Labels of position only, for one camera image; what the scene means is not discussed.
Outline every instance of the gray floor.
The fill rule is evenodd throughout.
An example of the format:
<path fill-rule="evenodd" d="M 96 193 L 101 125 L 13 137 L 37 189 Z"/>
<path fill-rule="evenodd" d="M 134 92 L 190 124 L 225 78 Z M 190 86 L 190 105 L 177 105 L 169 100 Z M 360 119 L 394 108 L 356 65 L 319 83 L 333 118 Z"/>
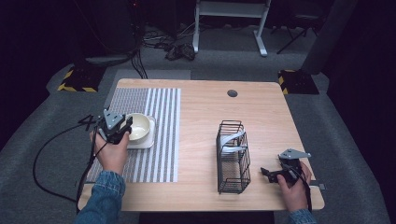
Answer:
<path fill-rule="evenodd" d="M 298 69 L 315 36 L 308 34 L 276 55 L 290 37 L 285 30 L 270 35 L 264 29 L 269 51 L 260 56 L 248 27 L 206 30 L 201 33 L 200 50 L 194 61 L 170 62 L 161 49 L 142 49 L 147 70 L 188 70 L 190 79 L 277 81 L 277 71 Z M 178 43 L 191 42 L 187 36 Z M 32 178 L 37 151 L 55 133 L 77 124 L 88 114 L 100 115 L 111 93 L 116 74 L 130 63 L 109 67 L 99 92 L 56 91 L 68 67 L 49 80 L 49 98 L 22 124 L 0 153 L 0 223 L 71 223 L 75 205 L 39 189 Z M 319 223 L 389 223 L 382 194 L 362 158 L 346 125 L 326 94 L 328 79 L 313 76 L 319 95 L 286 95 L 290 112 L 322 191 L 326 206 L 314 215 Z M 49 143 L 37 163 L 37 178 L 47 188 L 74 197 L 76 181 L 90 153 L 88 133 L 82 128 Z M 276 223 L 285 223 L 286 212 L 276 212 Z M 137 213 L 122 213 L 120 223 L 137 223 Z"/>

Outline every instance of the person's right hand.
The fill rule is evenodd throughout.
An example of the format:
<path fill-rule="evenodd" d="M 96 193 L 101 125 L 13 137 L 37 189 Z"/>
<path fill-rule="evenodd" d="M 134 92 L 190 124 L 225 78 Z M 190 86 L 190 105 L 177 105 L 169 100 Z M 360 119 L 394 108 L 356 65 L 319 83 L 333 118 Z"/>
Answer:
<path fill-rule="evenodd" d="M 105 145 L 106 141 L 102 136 L 97 133 L 95 139 L 95 155 L 99 162 L 101 163 L 103 170 L 112 171 L 119 175 L 122 175 L 124 165 L 127 160 L 128 152 L 128 142 L 129 134 L 125 132 L 121 141 L 117 145 L 108 143 Z M 93 138 L 93 132 L 90 133 L 91 141 Z"/>
<path fill-rule="evenodd" d="M 305 174 L 306 183 L 309 185 L 312 174 L 302 161 L 301 167 Z M 308 202 L 306 201 L 305 186 L 303 181 L 299 178 L 293 186 L 289 186 L 283 175 L 277 175 L 276 177 L 280 186 L 280 190 L 282 191 L 283 200 L 288 210 L 290 212 L 294 212 L 300 209 L 306 209 L 308 207 Z"/>

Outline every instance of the metal wire rack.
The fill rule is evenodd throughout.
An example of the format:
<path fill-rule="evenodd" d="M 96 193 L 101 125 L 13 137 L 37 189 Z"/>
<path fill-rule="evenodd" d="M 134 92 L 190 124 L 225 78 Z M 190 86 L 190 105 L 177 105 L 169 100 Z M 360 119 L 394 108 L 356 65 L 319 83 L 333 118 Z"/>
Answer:
<path fill-rule="evenodd" d="M 242 193 L 250 183 L 248 138 L 240 120 L 223 120 L 216 138 L 218 192 Z"/>

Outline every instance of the denim jacket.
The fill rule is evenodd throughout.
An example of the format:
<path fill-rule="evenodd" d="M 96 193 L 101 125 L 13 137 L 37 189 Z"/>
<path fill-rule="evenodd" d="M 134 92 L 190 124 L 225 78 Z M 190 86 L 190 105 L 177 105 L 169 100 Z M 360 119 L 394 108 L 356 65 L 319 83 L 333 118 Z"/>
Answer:
<path fill-rule="evenodd" d="M 102 171 L 92 188 L 92 196 L 87 205 L 78 213 L 75 223 L 117 223 L 121 210 L 125 182 L 122 176 Z M 289 224 L 316 224 L 307 209 L 289 214 Z"/>

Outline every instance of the gray and white striped cloth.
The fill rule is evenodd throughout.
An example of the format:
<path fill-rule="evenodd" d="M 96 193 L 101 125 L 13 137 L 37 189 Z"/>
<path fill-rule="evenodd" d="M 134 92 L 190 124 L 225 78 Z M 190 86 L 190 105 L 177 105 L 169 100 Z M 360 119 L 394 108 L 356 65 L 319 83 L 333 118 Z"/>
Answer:
<path fill-rule="evenodd" d="M 177 182 L 181 89 L 116 88 L 110 111 L 142 113 L 155 118 L 154 144 L 128 151 L 122 176 L 126 182 Z M 98 160 L 87 175 L 94 182 L 102 171 Z"/>

